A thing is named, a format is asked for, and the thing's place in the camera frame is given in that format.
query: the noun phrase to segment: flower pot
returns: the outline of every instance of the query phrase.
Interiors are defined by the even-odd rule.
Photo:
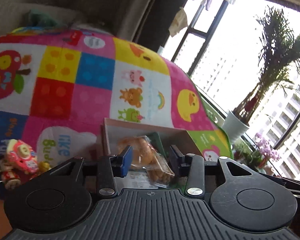
[[[222,129],[228,135],[230,144],[233,144],[249,129],[249,126],[245,125],[238,118],[236,118],[232,111],[228,111],[228,116],[222,125]]]

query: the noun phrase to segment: colorful play mat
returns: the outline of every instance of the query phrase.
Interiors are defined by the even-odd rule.
[[[105,117],[185,129],[206,160],[231,156],[190,78],[155,52],[81,29],[0,37],[0,154],[21,139],[52,166],[90,158]]]

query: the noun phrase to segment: potted plant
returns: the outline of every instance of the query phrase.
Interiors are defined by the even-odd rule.
[[[271,149],[270,143],[266,140],[261,133],[256,133],[255,135],[257,150],[250,153],[242,147],[239,147],[234,156],[237,161],[244,160],[244,164],[253,169],[254,171],[259,171],[263,169],[270,159],[274,161],[280,160],[280,155],[276,150]]]
[[[290,71],[296,69],[300,77],[300,33],[295,37],[283,10],[268,7],[263,17],[257,17],[257,22],[262,27],[258,83],[233,111],[228,112],[222,128],[230,143],[249,129],[250,118],[270,89],[281,88],[287,96],[286,89],[292,89],[294,84],[289,78]]]

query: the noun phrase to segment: green leaf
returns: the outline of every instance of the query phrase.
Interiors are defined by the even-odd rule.
[[[23,77],[19,74],[16,74],[14,81],[13,81],[13,88],[18,93],[21,94],[23,90],[23,86],[25,85],[25,81],[23,80]]]

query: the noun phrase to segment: packaged bread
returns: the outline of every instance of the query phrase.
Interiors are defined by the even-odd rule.
[[[174,173],[167,164],[165,158],[154,152],[151,163],[147,166],[146,171],[153,185],[159,187],[168,187],[170,181],[174,178]]]
[[[133,148],[131,168],[146,168],[153,160],[154,148],[147,136],[124,138],[118,142],[118,153],[128,145]]]

